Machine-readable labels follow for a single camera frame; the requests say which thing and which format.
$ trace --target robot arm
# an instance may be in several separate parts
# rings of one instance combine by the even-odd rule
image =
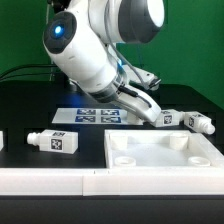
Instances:
[[[47,25],[43,41],[51,59],[83,91],[153,122],[160,107],[129,85],[107,44],[149,42],[163,20],[162,0],[72,0]]]

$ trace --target table surface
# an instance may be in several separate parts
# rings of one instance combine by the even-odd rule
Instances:
[[[191,87],[184,85],[160,85],[159,90],[149,94],[162,109],[198,111],[210,117],[216,132],[211,136],[205,136],[224,154],[224,111],[221,108]],[[110,104],[97,104],[76,86],[63,82],[2,82],[0,105],[0,130],[4,131],[5,141],[5,147],[0,152],[1,168],[105,168],[103,145],[105,129],[189,130],[183,123],[175,127],[157,129],[149,123],[143,126],[52,124],[57,108],[115,108]],[[44,129],[77,131],[78,151],[73,155],[39,152],[38,147],[26,143],[28,133],[41,132]],[[224,217],[223,196],[0,197],[0,199],[2,199],[0,207],[3,208],[4,214],[10,209],[15,217],[18,216],[21,220],[26,219],[31,223],[34,221],[34,216],[35,221],[39,223],[75,220],[78,223],[137,221],[197,223],[201,220],[218,223],[216,221]],[[4,215],[3,220],[4,223],[10,223],[12,217]]]

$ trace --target green wall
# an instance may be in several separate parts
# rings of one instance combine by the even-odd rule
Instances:
[[[18,65],[50,63],[42,45],[46,9],[46,0],[1,0],[0,73]]]
[[[119,45],[119,50],[163,83],[192,86],[224,108],[224,0],[164,3],[166,21],[157,37],[146,45]],[[50,63],[42,46],[46,8],[46,0],[1,0],[0,72]]]
[[[164,0],[166,21],[151,43],[120,45],[163,83],[189,85],[224,109],[224,0]]]

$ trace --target black and white pattern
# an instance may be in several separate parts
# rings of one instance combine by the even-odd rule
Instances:
[[[55,132],[53,134],[53,136],[57,136],[57,137],[63,137],[65,135],[65,132]]]
[[[163,123],[164,124],[172,124],[173,116],[172,115],[166,115],[164,116]]]
[[[112,116],[118,116],[119,114],[119,110],[101,110],[101,115],[112,115]]]
[[[79,115],[95,115],[96,110],[95,109],[78,109],[77,114],[79,114]]]
[[[101,117],[102,123],[121,123],[120,117]]]
[[[81,123],[94,123],[96,121],[96,117],[94,116],[76,116],[75,122]]]
[[[62,140],[61,139],[51,139],[51,149],[52,150],[62,150]]]
[[[204,117],[204,116],[202,116],[201,114],[194,114],[193,116],[194,116],[194,117]]]
[[[161,114],[170,114],[170,112],[167,110],[164,110],[164,111],[161,111]]]
[[[189,118],[189,126],[194,127],[194,118],[192,117]]]

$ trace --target white plastic container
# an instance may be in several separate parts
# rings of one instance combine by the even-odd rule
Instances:
[[[27,142],[39,145],[40,151],[73,154],[78,148],[78,133],[45,130],[42,133],[30,133]]]
[[[184,124],[197,133],[211,135],[215,132],[211,119],[197,111],[185,112]]]
[[[154,127],[165,127],[179,125],[184,120],[184,112],[173,109],[162,110],[155,122],[151,123]]]

